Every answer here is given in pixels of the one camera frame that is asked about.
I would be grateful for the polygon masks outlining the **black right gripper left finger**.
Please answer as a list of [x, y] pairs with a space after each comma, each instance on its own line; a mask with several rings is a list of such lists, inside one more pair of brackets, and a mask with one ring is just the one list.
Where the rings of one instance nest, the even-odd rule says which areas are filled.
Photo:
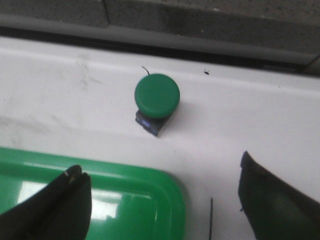
[[91, 177], [73, 165], [0, 215], [2, 240], [84, 240], [92, 214]]

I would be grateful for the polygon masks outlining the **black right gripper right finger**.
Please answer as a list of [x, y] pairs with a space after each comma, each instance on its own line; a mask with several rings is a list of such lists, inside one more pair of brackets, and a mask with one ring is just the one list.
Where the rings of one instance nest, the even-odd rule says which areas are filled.
[[257, 240], [318, 240], [320, 203], [258, 164], [245, 151], [238, 196]]

